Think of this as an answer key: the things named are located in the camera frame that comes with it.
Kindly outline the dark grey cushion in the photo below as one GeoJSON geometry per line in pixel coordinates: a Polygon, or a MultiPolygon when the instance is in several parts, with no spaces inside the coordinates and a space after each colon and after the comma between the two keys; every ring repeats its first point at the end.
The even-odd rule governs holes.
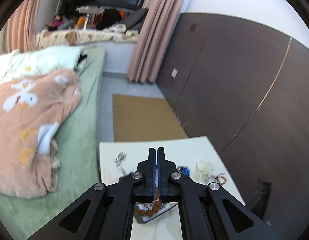
{"type": "Polygon", "coordinates": [[[140,32],[144,21],[148,13],[148,8],[136,10],[129,14],[126,18],[120,21],[120,24],[124,24],[127,30],[133,30],[140,32]]]}

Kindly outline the pink curtain right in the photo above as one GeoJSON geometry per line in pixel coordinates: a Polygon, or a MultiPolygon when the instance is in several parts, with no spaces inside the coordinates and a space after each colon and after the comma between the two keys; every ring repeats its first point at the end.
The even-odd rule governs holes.
{"type": "Polygon", "coordinates": [[[134,48],[127,78],[154,82],[184,0],[152,0],[134,48]]]}

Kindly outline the pink patterned blanket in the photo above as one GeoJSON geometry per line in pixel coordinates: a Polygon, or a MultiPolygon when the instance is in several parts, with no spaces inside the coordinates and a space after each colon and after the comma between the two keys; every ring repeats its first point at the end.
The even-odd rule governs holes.
{"type": "Polygon", "coordinates": [[[69,69],[0,85],[1,193],[33,198],[57,189],[54,137],[80,100],[80,78],[69,69]]]}

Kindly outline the brown cardboard sheet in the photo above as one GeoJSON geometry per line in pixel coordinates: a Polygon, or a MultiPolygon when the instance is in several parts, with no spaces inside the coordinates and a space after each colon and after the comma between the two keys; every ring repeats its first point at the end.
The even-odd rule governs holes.
{"type": "Polygon", "coordinates": [[[187,134],[165,99],[113,95],[115,142],[185,139],[187,134]]]}

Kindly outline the black jewelry box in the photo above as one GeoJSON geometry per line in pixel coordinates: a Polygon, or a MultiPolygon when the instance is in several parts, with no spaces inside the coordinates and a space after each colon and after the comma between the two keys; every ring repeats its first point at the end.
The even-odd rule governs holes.
{"type": "Polygon", "coordinates": [[[157,217],[167,213],[178,203],[163,203],[155,200],[151,203],[136,203],[134,206],[134,218],[139,224],[148,223],[157,217]]]}

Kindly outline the white organza pouch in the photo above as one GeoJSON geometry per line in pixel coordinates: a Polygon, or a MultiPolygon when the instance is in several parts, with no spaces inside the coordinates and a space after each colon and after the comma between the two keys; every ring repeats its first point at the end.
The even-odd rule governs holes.
{"type": "Polygon", "coordinates": [[[212,162],[210,161],[197,161],[193,176],[199,182],[207,181],[212,170],[212,162]]]}

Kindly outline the pink curtain left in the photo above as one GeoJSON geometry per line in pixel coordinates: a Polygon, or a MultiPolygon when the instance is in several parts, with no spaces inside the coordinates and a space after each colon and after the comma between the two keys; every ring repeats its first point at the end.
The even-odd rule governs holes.
{"type": "Polygon", "coordinates": [[[21,53],[36,50],[35,28],[41,0],[24,0],[6,24],[5,49],[21,53]]]}

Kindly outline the green bed sheet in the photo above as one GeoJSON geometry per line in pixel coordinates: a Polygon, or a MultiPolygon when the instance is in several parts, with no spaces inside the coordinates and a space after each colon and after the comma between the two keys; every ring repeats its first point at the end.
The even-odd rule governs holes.
{"type": "Polygon", "coordinates": [[[86,47],[87,65],[79,74],[82,98],[58,130],[61,161],[58,188],[44,197],[23,199],[0,193],[0,222],[12,239],[28,239],[100,179],[97,117],[105,48],[86,47]]]}

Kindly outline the white wall socket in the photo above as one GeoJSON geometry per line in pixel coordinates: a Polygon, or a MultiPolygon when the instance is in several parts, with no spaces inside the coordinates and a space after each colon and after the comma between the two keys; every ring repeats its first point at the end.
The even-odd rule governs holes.
{"type": "Polygon", "coordinates": [[[177,70],[176,68],[174,68],[173,71],[172,71],[172,73],[171,73],[171,77],[172,77],[173,79],[175,79],[177,73],[178,73],[178,70],[177,70]]]}

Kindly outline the light green pillow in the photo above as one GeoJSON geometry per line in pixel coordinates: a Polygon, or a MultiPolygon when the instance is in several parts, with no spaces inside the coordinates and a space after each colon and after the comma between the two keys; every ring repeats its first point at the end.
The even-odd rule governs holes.
{"type": "Polygon", "coordinates": [[[51,46],[21,53],[18,49],[0,55],[0,84],[26,76],[43,75],[57,69],[75,69],[83,46],[51,46]]]}

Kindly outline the blue fabric flower jewelry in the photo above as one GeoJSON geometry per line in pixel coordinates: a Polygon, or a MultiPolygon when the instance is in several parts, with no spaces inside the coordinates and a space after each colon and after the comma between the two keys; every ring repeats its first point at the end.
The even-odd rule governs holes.
{"type": "Polygon", "coordinates": [[[185,176],[189,176],[190,175],[190,170],[187,166],[178,166],[177,171],[185,176]]]}

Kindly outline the pink curtain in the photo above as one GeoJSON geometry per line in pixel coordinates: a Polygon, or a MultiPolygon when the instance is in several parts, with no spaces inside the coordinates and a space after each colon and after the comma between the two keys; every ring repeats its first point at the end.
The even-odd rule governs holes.
{"type": "Polygon", "coordinates": [[[5,49],[21,53],[36,50],[35,28],[41,0],[24,0],[6,24],[5,49]]]}
{"type": "Polygon", "coordinates": [[[154,82],[184,0],[152,0],[134,48],[127,78],[154,82]]]}

